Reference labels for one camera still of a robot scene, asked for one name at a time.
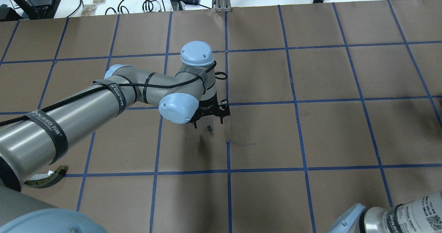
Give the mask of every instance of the cable strap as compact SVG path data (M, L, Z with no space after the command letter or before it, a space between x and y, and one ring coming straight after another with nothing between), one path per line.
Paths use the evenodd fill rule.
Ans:
M55 146L55 157L51 162L52 165L57 159L63 157L68 151L68 139L66 138L65 132L61 129L60 125L44 113L42 110L35 110L24 115L29 118L29 120L38 124L46 133L51 137L52 142Z
M124 110L126 110L126 98L124 97L123 91L121 91L120 85L117 85L115 82L107 79L95 80L93 84L107 86L107 88L112 91L112 94L114 94L115 98L118 101L118 106L120 107L117 116L119 116L121 113L123 113Z

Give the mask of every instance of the qr code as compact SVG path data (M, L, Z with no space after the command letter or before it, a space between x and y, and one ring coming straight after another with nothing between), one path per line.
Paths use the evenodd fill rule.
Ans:
M427 217L426 220L430 223L434 231L442 230L442 221L439 216Z

